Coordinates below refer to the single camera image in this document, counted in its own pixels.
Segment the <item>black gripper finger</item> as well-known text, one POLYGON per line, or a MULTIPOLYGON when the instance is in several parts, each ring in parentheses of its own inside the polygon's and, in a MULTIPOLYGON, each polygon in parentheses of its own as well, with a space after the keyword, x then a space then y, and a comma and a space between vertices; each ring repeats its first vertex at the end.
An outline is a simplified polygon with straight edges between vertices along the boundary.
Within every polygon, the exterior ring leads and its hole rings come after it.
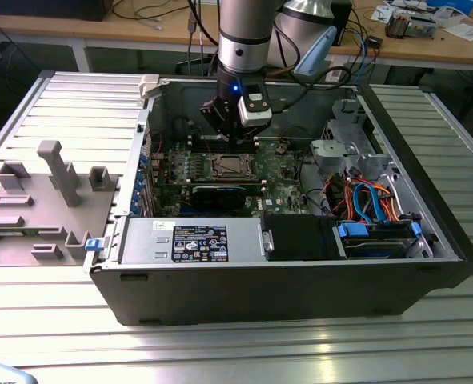
POLYGON ((258 126, 244 126, 241 122, 235 125, 235 140, 251 140, 267 128, 267 124, 258 126))
POLYGON ((222 99, 212 99, 201 106, 202 116, 210 126, 230 141, 237 138, 237 114, 234 107, 222 99))

